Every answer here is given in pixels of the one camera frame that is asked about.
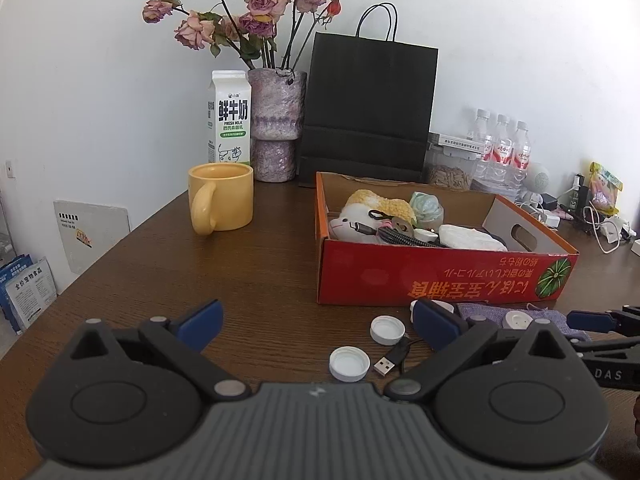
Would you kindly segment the purple fabric pouch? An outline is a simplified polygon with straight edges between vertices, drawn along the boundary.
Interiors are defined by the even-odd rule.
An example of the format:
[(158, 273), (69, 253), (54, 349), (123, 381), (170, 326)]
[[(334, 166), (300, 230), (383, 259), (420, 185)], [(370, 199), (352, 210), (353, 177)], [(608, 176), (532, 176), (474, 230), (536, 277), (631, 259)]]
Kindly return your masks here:
[(576, 339), (580, 341), (590, 341), (591, 338), (583, 330), (574, 330), (570, 328), (566, 322), (566, 316), (555, 310), (522, 310), (522, 309), (508, 309), (503, 307), (491, 307), (487, 304), (458, 304), (458, 312), (465, 320), (472, 318), (473, 316), (484, 316), (489, 321), (495, 322), (501, 328), (502, 319), (506, 312), (511, 310), (524, 311), (529, 314), (534, 320), (537, 318), (545, 318), (554, 324), (560, 332), (570, 339)]

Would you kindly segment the white ribbed jar lid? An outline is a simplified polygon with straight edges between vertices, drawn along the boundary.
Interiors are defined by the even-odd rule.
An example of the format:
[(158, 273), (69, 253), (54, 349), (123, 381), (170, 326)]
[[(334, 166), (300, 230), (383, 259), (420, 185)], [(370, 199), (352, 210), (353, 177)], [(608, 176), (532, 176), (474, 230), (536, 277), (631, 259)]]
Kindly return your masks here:
[(502, 327), (507, 330), (526, 330), (534, 319), (524, 311), (511, 310), (502, 319)]

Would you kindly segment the white bottle cap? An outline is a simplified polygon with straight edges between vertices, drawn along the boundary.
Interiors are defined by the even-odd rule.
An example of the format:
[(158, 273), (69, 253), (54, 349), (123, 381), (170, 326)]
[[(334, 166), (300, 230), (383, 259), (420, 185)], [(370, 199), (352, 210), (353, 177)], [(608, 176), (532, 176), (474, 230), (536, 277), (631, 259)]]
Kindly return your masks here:
[(405, 337), (405, 324), (399, 318), (390, 315), (379, 315), (371, 321), (370, 336), (385, 347), (393, 347)]

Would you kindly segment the white cloth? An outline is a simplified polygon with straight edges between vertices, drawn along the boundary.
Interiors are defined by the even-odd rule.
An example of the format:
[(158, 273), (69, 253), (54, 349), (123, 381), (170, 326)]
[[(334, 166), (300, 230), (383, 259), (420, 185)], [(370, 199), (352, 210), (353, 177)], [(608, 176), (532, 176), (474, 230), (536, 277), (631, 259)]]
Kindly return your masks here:
[(438, 228), (439, 243), (459, 250), (481, 250), (482, 252), (506, 252), (508, 248), (490, 234), (476, 229), (442, 224)]

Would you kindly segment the white round cap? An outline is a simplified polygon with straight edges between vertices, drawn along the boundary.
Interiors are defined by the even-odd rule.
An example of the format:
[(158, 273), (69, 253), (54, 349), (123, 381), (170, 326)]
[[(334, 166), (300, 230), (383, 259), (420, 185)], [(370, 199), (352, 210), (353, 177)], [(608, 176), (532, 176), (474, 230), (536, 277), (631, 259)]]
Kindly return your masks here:
[(371, 366), (366, 352), (357, 347), (343, 346), (334, 349), (329, 356), (331, 375), (340, 382), (360, 382)]

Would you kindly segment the green white plastic bag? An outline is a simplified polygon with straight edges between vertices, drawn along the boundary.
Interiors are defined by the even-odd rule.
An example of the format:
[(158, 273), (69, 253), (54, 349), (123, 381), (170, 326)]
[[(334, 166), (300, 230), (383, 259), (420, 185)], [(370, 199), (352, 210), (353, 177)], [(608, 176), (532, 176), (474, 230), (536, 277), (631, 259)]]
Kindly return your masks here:
[(416, 216), (417, 228), (437, 230), (444, 222), (444, 207), (435, 195), (414, 192), (409, 205)]

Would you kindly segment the red cardboard box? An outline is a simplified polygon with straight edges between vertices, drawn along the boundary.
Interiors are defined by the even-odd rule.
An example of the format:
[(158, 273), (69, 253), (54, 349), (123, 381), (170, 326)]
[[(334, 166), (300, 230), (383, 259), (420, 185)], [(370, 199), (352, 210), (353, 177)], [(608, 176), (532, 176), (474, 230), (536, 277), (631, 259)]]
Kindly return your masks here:
[[(358, 190), (408, 200), (434, 195), (445, 221), (498, 237), (502, 252), (353, 243), (330, 229)], [(422, 183), (363, 179), (332, 172), (316, 175), (319, 244), (317, 299), (337, 306), (403, 306), (428, 297), (516, 304), (561, 295), (578, 251), (510, 200), (475, 191), (450, 191)]]

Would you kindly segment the yellow snack bag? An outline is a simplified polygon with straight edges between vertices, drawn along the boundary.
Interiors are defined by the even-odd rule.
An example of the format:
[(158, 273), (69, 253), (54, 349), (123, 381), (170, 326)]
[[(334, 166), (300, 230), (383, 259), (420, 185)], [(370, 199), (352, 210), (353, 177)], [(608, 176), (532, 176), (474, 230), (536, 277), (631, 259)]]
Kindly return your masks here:
[(598, 162), (589, 165), (590, 203), (601, 214), (612, 216), (618, 213), (617, 195), (623, 191), (623, 182)]

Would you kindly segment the yellow ceramic mug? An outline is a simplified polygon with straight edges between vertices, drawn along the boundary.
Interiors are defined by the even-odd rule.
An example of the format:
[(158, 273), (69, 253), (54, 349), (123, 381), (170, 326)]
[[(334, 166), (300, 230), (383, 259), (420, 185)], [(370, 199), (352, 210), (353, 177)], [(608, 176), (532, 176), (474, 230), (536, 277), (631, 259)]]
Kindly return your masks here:
[(244, 228), (253, 219), (254, 170), (238, 162), (208, 162), (189, 170), (189, 208), (194, 232)]

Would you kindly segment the white yellow plush toy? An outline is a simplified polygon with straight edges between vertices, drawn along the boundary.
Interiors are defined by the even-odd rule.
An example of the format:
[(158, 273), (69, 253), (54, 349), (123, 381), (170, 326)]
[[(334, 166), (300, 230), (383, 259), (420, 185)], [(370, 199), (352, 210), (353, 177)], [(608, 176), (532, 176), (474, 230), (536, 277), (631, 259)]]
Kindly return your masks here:
[(411, 235), (416, 226), (416, 214), (401, 198), (385, 198), (370, 190), (353, 192), (340, 215), (329, 223), (334, 240), (361, 244), (386, 245), (378, 230), (398, 228)]

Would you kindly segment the blue booklets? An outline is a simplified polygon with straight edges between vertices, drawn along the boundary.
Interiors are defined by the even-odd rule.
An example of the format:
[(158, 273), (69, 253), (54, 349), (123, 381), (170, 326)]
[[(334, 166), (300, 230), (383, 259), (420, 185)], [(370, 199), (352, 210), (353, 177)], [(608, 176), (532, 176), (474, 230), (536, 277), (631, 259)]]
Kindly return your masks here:
[(1, 268), (1, 307), (14, 332), (21, 335), (58, 296), (46, 258), (20, 255)]

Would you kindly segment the water bottle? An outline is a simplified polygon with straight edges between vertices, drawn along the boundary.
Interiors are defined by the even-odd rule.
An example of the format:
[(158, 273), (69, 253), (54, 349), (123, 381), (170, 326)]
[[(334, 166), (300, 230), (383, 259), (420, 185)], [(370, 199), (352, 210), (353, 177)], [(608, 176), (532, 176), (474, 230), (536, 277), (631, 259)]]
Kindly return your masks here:
[(526, 122), (518, 122), (513, 138), (513, 150), (509, 174), (509, 182), (512, 188), (519, 188), (526, 178), (530, 162), (530, 146), (528, 125)]
[(490, 152), (488, 178), (501, 184), (506, 182), (506, 173), (513, 154), (513, 141), (508, 133), (509, 122), (508, 116), (498, 115)]
[(470, 138), (477, 144), (480, 144), (480, 158), (474, 172), (475, 180), (483, 180), (486, 178), (487, 169), (490, 163), (490, 154), (492, 150), (492, 136), (488, 131), (488, 119), (490, 114), (487, 110), (479, 108), (470, 130)]

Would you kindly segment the white flat box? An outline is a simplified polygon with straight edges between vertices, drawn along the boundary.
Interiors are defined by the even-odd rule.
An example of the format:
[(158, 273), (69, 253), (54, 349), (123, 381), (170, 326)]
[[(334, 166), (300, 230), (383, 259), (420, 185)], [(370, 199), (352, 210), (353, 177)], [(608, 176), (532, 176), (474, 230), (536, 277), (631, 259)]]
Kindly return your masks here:
[(441, 146), (442, 148), (454, 148), (455, 150), (482, 154), (484, 152), (485, 144), (482, 142), (476, 142), (462, 136), (450, 136), (449, 134), (430, 132), (428, 134), (428, 140), (431, 144)]

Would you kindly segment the water bottle right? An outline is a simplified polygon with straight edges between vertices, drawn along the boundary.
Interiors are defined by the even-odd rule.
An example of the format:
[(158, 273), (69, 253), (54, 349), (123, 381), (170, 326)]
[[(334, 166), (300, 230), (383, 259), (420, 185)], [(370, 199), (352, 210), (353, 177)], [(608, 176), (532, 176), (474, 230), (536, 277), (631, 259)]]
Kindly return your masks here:
[(519, 188), (526, 178), (530, 162), (530, 146), (528, 125), (526, 122), (518, 122), (513, 138), (513, 150), (509, 174), (509, 182), (512, 188)]

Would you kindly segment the black paper bag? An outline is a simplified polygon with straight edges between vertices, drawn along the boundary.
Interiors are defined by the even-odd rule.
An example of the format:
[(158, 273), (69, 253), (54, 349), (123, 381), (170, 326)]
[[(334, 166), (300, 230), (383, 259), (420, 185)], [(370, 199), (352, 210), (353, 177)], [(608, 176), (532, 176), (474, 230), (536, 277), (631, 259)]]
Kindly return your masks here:
[(391, 2), (383, 40), (318, 32), (305, 98), (298, 183), (320, 171), (421, 182), (434, 102), (438, 50), (396, 40)]

